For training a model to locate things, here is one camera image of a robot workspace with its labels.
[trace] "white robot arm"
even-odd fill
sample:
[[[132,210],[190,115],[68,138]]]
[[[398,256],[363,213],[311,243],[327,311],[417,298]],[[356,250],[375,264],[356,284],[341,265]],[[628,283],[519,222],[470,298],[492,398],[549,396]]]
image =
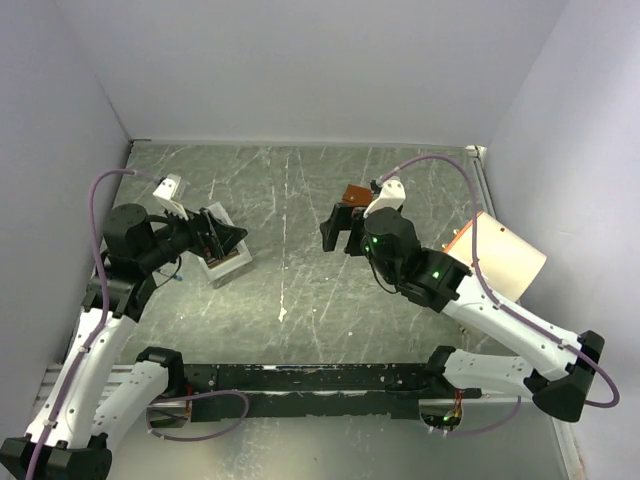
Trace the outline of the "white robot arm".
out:
[[[532,398],[549,415],[577,421],[594,370],[575,352],[597,364],[602,337],[552,325],[498,292],[492,291],[494,298],[489,298],[469,267],[445,252],[420,245],[413,224],[401,215],[404,201],[405,190],[397,177],[379,187],[372,182],[371,190],[349,185],[329,220],[321,224],[323,249],[335,249],[339,232],[350,231],[345,253],[364,256],[376,280],[382,277],[412,303],[473,326],[519,355],[479,355],[439,347],[432,360],[453,388]],[[508,311],[526,317],[539,331]]]

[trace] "black joint cover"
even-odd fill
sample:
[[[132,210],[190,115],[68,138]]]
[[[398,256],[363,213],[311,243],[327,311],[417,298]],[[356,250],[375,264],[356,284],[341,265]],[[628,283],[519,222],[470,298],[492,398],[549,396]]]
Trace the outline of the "black joint cover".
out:
[[[38,457],[36,480],[106,480],[112,455],[106,434],[92,437],[88,448],[67,450],[44,446]],[[29,438],[7,438],[0,448],[0,462],[18,480],[26,477],[35,443]]]
[[[604,338],[588,331],[580,335],[582,352],[594,362],[600,360]],[[533,403],[543,412],[565,422],[577,422],[582,415],[595,372],[584,360],[578,359],[569,375],[552,382],[534,371],[524,384],[533,392]]]
[[[173,397],[186,390],[184,362],[180,352],[162,347],[147,347],[136,357],[136,362],[144,361],[158,363],[169,371],[169,383],[164,395]]]

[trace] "scratched metal surface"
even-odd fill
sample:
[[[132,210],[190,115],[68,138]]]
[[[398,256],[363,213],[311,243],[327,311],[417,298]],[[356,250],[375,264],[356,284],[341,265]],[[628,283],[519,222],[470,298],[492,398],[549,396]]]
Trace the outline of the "scratched metal surface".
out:
[[[196,258],[184,255],[184,280],[154,293],[119,361],[133,363],[149,345],[179,350],[188,363],[423,362],[440,344],[500,350],[483,335],[462,334],[444,315],[384,293],[366,261],[342,253],[346,234],[336,252],[322,252],[318,224],[348,183],[367,185],[424,152],[470,165],[458,148],[136,144],[128,166],[183,177],[187,208],[220,201],[249,230],[253,261],[212,285]],[[431,162],[402,179],[404,215],[423,244],[441,248],[471,214],[459,173]],[[143,180],[124,178],[116,204],[160,213],[151,192]]]
[[[465,428],[504,418],[512,404],[468,405]],[[171,435],[202,436],[228,423]],[[442,439],[420,422],[384,416],[251,419],[221,438],[162,441],[140,419],[109,480],[567,480],[551,418],[523,405],[509,424],[479,437]]]

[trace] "white wall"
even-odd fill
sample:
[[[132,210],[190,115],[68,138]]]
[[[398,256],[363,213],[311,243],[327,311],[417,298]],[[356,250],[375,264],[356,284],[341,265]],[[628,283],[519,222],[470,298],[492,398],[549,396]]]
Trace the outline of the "white wall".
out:
[[[562,1],[56,0],[133,138],[487,144]]]
[[[0,441],[24,434],[44,371],[71,335],[90,273],[88,185],[123,162],[126,145],[53,1],[4,1]],[[107,191],[105,186],[99,211],[111,197]]]
[[[549,256],[525,305],[607,341],[602,364],[622,402],[576,426],[590,480],[638,472],[638,19],[635,0],[571,1],[487,161],[499,217]],[[592,394],[610,398],[604,382]]]

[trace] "purple cable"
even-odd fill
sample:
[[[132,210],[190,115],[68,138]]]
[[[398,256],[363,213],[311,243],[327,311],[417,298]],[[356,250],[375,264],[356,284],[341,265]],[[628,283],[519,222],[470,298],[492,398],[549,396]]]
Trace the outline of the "purple cable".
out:
[[[69,367],[67,375],[62,381],[62,385],[60,386],[60,391],[58,392],[56,399],[53,401],[53,405],[51,407],[51,413],[47,418],[50,424],[45,426],[45,428],[42,430],[42,433],[40,434],[40,438],[36,443],[36,446],[33,450],[33,454],[31,455],[29,466],[27,467],[27,475],[25,477],[25,480],[33,480],[36,467],[38,465],[38,458],[40,457],[40,452],[42,451],[44,444],[49,438],[49,434],[51,433],[51,430],[53,428],[53,423],[58,418],[58,415],[60,414],[60,408],[62,407],[62,404],[66,400],[67,395],[69,394],[69,389],[71,388],[73,379],[78,373],[78,369],[80,368],[80,363],[82,362],[85,353],[89,351],[95,339],[98,337],[98,335],[100,335],[100,333],[104,329],[104,326],[107,322],[107,317],[109,315],[109,292],[107,287],[107,274],[104,271],[104,264],[102,263],[102,258],[100,257],[100,239],[99,239],[98,231],[96,228],[95,214],[93,212],[93,198],[95,196],[96,189],[98,188],[98,185],[100,184],[100,182],[104,178],[110,175],[140,175],[145,178],[149,178],[153,181],[157,180],[156,177],[154,177],[153,175],[149,175],[147,173],[138,172],[137,170],[132,170],[128,168],[117,168],[114,170],[108,170],[103,174],[101,174],[100,176],[98,176],[93,181],[93,183],[91,183],[91,186],[89,187],[88,209],[89,209],[89,224],[91,227],[91,235],[89,239],[91,242],[91,253],[93,254],[93,260],[96,264],[96,271],[98,272],[98,279],[100,280],[100,290],[102,294],[102,316],[100,317],[100,321],[98,322],[98,325],[96,326],[96,328],[89,334],[89,336],[87,337],[87,340],[82,345],[83,349],[86,349],[86,351],[85,352],[79,351],[75,354],[76,356],[73,358],[73,361],[71,362],[71,366]]]
[[[156,400],[155,402],[152,403],[152,405],[162,405],[163,403],[176,402],[176,401],[182,402],[182,401],[189,401],[189,400],[200,400],[203,398],[218,397],[222,395],[235,395],[236,397],[240,397],[244,401],[244,411],[242,412],[242,415],[240,415],[238,420],[236,420],[233,424],[231,424],[227,428],[223,428],[218,432],[214,432],[209,435],[204,435],[202,437],[190,437],[190,438],[189,437],[187,438],[172,437],[171,435],[163,435],[153,429],[153,427],[151,426],[151,419],[149,417],[149,412],[147,411],[147,428],[149,429],[149,433],[163,440],[171,440],[172,442],[187,442],[187,443],[211,440],[212,438],[218,438],[224,435],[225,433],[229,433],[231,430],[238,427],[242,423],[242,421],[245,418],[247,418],[247,414],[249,413],[249,398],[244,393],[238,392],[237,390],[217,390],[213,392],[205,392],[205,393],[198,393],[195,395],[188,395],[186,397],[163,398],[161,400]]]
[[[519,322],[525,324],[527,327],[535,330],[540,335],[562,346],[562,339],[560,337],[554,335],[551,332],[548,332],[547,330],[537,325],[536,323],[532,322],[527,317],[519,314],[512,308],[509,308],[506,305],[502,305],[500,303],[500,300],[493,294],[493,291],[491,290],[486,280],[482,276],[482,271],[480,270],[480,261],[478,259],[478,214],[480,212],[478,209],[478,204],[476,202],[476,190],[473,186],[473,181],[471,180],[471,177],[469,176],[467,171],[462,167],[462,165],[456,162],[453,158],[448,157],[446,155],[438,155],[438,154],[420,155],[398,165],[389,173],[380,177],[380,179],[378,180],[378,183],[382,185],[382,183],[389,180],[392,176],[394,176],[400,170],[404,170],[405,168],[410,167],[414,163],[417,163],[421,160],[442,160],[444,162],[447,162],[449,165],[453,166],[456,170],[458,170],[462,174],[465,182],[467,183],[467,188],[469,189],[469,194],[471,195],[471,206],[473,209],[473,216],[471,217],[471,222],[472,222],[471,258],[473,259],[473,267],[476,273],[476,277],[478,278],[478,282],[480,282],[480,286],[482,287],[482,290],[484,290],[484,292],[487,294],[487,297],[489,297],[489,299],[491,299],[491,301],[497,307],[507,312],[509,315],[511,315],[513,318],[515,318]],[[585,401],[585,405],[589,405],[592,407],[599,407],[599,408],[613,408],[616,405],[618,405],[618,403],[620,403],[620,391],[618,390],[618,387],[616,386],[613,379],[609,376],[609,374],[600,365],[598,365],[596,362],[591,360],[591,358],[589,358],[586,354],[584,354],[583,352],[575,348],[573,345],[564,345],[562,346],[562,348],[566,348],[571,353],[576,355],[578,358],[583,360],[591,368],[593,368],[593,370],[598,372],[598,374],[600,374],[600,376],[604,379],[604,381],[607,382],[607,385],[609,385],[609,388],[611,389],[611,393],[613,394],[613,398],[611,399],[611,401],[594,402],[592,400],[587,400]]]

